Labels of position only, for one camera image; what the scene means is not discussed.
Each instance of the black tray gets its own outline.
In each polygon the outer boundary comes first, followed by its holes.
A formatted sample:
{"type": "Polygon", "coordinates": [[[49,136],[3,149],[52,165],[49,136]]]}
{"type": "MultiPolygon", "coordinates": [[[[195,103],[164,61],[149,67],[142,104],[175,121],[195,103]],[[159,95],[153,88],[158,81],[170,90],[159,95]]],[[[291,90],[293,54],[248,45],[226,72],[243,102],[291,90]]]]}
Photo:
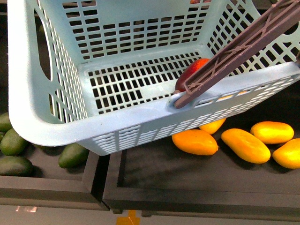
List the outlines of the black tray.
{"type": "MultiPolygon", "coordinates": [[[[220,148],[210,157],[182,152],[171,137],[112,154],[104,202],[112,209],[300,221],[300,169],[285,169],[273,159],[263,165],[248,163],[220,139],[229,128],[250,131],[264,120],[290,124],[299,138],[299,100],[297,82],[228,118],[213,135],[220,148]]],[[[273,152],[279,145],[268,147],[273,152]]]]}

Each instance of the basket slot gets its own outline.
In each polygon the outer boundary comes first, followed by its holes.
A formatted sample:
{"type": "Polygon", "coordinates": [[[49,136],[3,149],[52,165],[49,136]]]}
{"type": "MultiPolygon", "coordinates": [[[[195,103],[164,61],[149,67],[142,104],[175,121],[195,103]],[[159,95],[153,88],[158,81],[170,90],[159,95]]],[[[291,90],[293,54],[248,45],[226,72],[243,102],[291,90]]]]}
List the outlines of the basket slot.
{"type": "Polygon", "coordinates": [[[187,5],[182,14],[103,23],[101,2],[62,4],[84,61],[198,40],[210,1],[187,5]]]}
{"type": "Polygon", "coordinates": [[[86,72],[97,107],[94,113],[170,97],[179,75],[198,58],[198,52],[188,52],[86,72]]]}
{"type": "MultiPolygon", "coordinates": [[[[235,3],[230,2],[227,5],[207,43],[213,54],[224,48],[258,18],[258,14],[250,14],[245,9],[247,9],[246,2],[235,1],[235,3]]],[[[229,75],[242,74],[280,63],[295,61],[296,55],[300,50],[300,42],[294,40],[299,35],[300,27],[299,23],[297,23],[229,75]]]]}

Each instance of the basket bottom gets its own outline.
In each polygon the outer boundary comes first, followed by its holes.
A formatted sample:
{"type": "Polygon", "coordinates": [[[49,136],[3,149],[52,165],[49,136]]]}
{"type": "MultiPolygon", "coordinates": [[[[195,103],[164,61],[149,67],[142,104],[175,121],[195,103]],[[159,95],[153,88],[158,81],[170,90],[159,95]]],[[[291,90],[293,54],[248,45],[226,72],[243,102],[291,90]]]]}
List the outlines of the basket bottom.
{"type": "Polygon", "coordinates": [[[139,61],[117,66],[85,67],[83,95],[87,108],[91,109],[90,116],[170,97],[186,67],[205,58],[195,49],[152,56],[150,59],[137,57],[139,61]]]}

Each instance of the mango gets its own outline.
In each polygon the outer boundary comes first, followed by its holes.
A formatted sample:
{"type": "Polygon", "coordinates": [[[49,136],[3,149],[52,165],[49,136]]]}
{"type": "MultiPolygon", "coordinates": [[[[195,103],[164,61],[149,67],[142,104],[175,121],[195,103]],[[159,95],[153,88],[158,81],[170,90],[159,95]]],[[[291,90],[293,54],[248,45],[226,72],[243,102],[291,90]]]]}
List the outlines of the mango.
{"type": "Polygon", "coordinates": [[[247,162],[262,164],[271,157],[270,150],[262,141],[242,129],[226,130],[221,134],[221,139],[247,162]]]}
{"type": "Polygon", "coordinates": [[[210,156],[218,150],[216,140],[203,130],[186,130],[172,135],[172,140],[177,148],[190,154],[210,156]]]}
{"type": "Polygon", "coordinates": [[[273,152],[273,159],[288,169],[300,168],[300,138],[295,138],[273,152]]]}
{"type": "Polygon", "coordinates": [[[251,127],[251,134],[265,144],[280,144],[294,137],[293,128],[282,122],[263,121],[251,127]]]}
{"type": "Polygon", "coordinates": [[[204,125],[200,126],[199,128],[201,130],[206,131],[210,135],[212,135],[215,132],[217,132],[217,130],[220,129],[220,127],[223,125],[223,123],[225,122],[225,120],[226,120],[226,118],[223,118],[223,119],[220,119],[220,120],[216,120],[214,122],[204,124],[204,125]]]}

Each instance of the yellow marking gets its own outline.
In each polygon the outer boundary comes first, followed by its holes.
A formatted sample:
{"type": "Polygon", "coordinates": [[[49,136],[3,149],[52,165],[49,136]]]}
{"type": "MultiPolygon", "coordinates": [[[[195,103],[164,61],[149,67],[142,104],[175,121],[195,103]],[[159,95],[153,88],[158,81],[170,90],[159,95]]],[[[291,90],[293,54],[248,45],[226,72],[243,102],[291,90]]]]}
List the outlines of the yellow marking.
{"type": "Polygon", "coordinates": [[[135,210],[128,211],[128,217],[118,217],[117,225],[139,225],[140,218],[135,217],[135,210]]]}

